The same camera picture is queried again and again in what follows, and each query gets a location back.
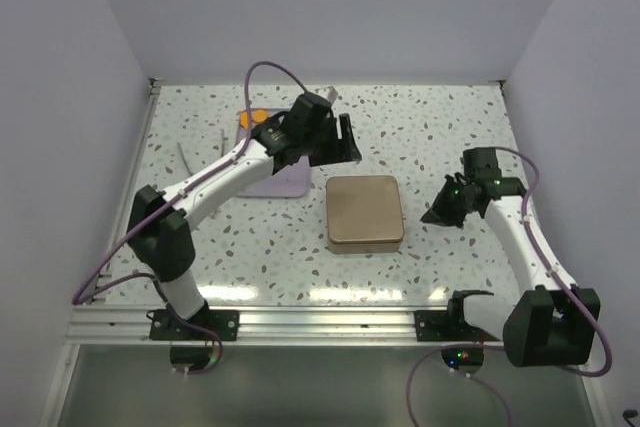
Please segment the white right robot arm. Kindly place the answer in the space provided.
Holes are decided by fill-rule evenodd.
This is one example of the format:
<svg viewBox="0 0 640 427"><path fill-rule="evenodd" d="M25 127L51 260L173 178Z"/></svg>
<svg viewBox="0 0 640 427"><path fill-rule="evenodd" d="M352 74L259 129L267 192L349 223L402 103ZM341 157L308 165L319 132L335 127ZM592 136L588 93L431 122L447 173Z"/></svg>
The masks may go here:
<svg viewBox="0 0 640 427"><path fill-rule="evenodd" d="M533 190L503 175L498 151L465 150L463 170L446 176L421 221L461 228L478 214L507 256L519 299L510 304L489 291L455 291L435 326L461 340L476 332L500 340L516 367L584 365L599 333L600 299L561 265L529 210Z"/></svg>

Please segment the metal tongs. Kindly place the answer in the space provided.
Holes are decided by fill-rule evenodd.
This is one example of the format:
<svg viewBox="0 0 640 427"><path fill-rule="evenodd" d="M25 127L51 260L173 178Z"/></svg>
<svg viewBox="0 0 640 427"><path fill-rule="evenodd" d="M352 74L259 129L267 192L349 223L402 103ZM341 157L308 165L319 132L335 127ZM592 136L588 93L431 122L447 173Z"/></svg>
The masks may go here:
<svg viewBox="0 0 640 427"><path fill-rule="evenodd" d="M213 127L197 131L176 143L190 177L199 178L226 153L227 136L223 128Z"/></svg>

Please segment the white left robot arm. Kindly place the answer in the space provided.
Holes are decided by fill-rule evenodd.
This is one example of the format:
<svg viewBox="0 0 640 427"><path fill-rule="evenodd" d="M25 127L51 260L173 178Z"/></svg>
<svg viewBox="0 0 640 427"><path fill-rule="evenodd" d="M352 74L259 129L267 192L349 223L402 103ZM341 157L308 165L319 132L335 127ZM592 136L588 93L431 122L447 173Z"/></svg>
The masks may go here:
<svg viewBox="0 0 640 427"><path fill-rule="evenodd" d="M210 166L163 190L141 188L133 200L127 244L155 275L175 312L175 331L193 340L207 330L206 301L191 266L192 232L210 213L301 159L316 167L361 158L349 115L335 114L326 98L304 92L289 110L254 126L247 139Z"/></svg>

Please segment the gold cookie tin lid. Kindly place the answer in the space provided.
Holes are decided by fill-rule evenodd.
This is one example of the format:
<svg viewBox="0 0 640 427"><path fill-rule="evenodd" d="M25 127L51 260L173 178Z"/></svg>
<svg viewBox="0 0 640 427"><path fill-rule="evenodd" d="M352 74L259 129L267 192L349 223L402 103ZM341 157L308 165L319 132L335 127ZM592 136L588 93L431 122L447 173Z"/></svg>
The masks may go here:
<svg viewBox="0 0 640 427"><path fill-rule="evenodd" d="M389 175L336 176L326 182L327 238L404 237L398 182Z"/></svg>

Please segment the gold cookie tin base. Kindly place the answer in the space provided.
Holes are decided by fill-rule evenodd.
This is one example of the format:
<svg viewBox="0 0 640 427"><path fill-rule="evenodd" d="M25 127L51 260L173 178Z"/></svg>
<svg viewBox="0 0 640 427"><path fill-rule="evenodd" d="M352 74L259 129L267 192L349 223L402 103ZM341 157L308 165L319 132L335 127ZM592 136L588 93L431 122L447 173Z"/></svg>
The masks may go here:
<svg viewBox="0 0 640 427"><path fill-rule="evenodd" d="M371 238L371 239L334 239L327 238L327 248L333 254L360 255L396 252L404 240L403 236L397 238Z"/></svg>

